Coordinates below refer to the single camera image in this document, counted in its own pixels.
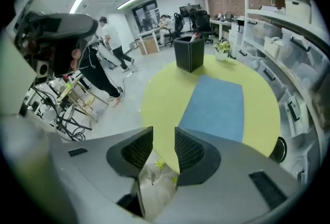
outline blue mat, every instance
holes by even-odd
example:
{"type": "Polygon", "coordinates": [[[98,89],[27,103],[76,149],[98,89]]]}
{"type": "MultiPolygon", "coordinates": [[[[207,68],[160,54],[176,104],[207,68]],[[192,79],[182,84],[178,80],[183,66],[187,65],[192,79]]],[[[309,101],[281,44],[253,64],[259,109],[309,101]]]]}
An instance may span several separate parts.
{"type": "Polygon", "coordinates": [[[242,142],[244,131],[242,87],[201,75],[179,127],[242,142]]]}

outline black pants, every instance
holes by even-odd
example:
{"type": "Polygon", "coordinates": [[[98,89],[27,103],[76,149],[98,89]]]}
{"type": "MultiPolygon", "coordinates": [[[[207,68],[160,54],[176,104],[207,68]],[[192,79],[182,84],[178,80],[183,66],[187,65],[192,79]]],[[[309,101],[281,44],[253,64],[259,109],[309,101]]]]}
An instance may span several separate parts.
{"type": "Polygon", "coordinates": [[[123,68],[124,70],[127,69],[127,65],[124,60],[132,61],[132,58],[130,58],[129,56],[123,53],[123,49],[121,46],[119,48],[113,49],[112,51],[113,51],[113,55],[117,57],[117,59],[120,61],[121,68],[123,68]]]}
{"type": "Polygon", "coordinates": [[[114,87],[108,77],[106,76],[98,58],[94,54],[90,54],[91,62],[95,66],[89,66],[87,68],[83,68],[81,66],[80,71],[84,75],[84,77],[90,81],[94,86],[96,86],[99,90],[106,91],[111,97],[118,98],[120,96],[116,87],[114,87]]]}
{"type": "Polygon", "coordinates": [[[79,82],[88,90],[89,86],[86,84],[86,82],[84,81],[84,79],[80,79],[79,82]]]}

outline shelf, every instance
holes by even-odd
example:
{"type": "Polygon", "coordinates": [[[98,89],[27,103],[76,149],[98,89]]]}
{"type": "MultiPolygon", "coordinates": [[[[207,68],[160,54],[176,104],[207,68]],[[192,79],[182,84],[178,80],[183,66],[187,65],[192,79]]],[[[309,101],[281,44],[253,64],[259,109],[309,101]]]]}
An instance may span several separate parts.
{"type": "Polygon", "coordinates": [[[248,44],[252,45],[253,47],[257,48],[259,51],[261,51],[263,54],[265,54],[270,60],[272,60],[285,73],[285,75],[290,79],[290,81],[293,83],[293,85],[296,87],[297,91],[300,93],[300,95],[304,99],[304,101],[307,105],[307,108],[310,112],[310,115],[313,119],[313,122],[314,122],[314,125],[315,125],[315,128],[316,128],[316,132],[318,134],[319,145],[320,145],[320,154],[321,154],[321,157],[322,157],[321,161],[322,161],[323,158],[325,157],[325,154],[326,154],[326,141],[325,141],[323,128],[321,127],[319,117],[318,117],[317,112],[316,112],[316,110],[313,106],[312,99],[311,99],[308,91],[306,91],[301,86],[299,80],[294,76],[294,74],[290,71],[290,69],[288,69],[281,62],[274,59],[268,52],[266,52],[264,50],[264,48],[261,45],[255,43],[254,41],[249,40],[249,39],[244,39],[243,41],[245,41],[248,44]]]}
{"type": "Polygon", "coordinates": [[[330,36],[328,32],[324,31],[322,28],[313,26],[295,17],[291,17],[284,14],[278,14],[271,11],[248,9],[247,13],[265,17],[267,19],[272,20],[275,23],[282,25],[284,28],[291,29],[297,32],[298,34],[303,35],[311,43],[313,43],[315,46],[321,48],[324,51],[328,51],[329,49],[330,36]]]}

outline yellow round table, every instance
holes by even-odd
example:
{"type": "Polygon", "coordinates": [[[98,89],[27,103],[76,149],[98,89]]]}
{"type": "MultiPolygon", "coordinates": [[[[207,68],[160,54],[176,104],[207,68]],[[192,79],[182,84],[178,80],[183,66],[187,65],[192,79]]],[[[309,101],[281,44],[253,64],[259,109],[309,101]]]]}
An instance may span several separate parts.
{"type": "Polygon", "coordinates": [[[174,128],[178,126],[200,75],[242,86],[244,97],[243,143],[269,156],[280,135],[276,97],[268,83],[254,70],[227,59],[205,55],[204,66],[192,73],[176,66],[164,67],[144,91],[141,116],[144,126],[154,127],[154,150],[174,171],[179,172],[174,151],[174,128]]]}

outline sneaker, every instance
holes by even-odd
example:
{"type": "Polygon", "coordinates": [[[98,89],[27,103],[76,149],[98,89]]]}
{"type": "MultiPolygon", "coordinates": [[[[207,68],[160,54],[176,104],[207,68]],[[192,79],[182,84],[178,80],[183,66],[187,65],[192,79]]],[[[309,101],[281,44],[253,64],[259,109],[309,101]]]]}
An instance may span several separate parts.
{"type": "Polygon", "coordinates": [[[120,96],[118,98],[115,98],[112,104],[112,107],[118,106],[118,104],[124,99],[124,94],[120,93],[120,96]]]}

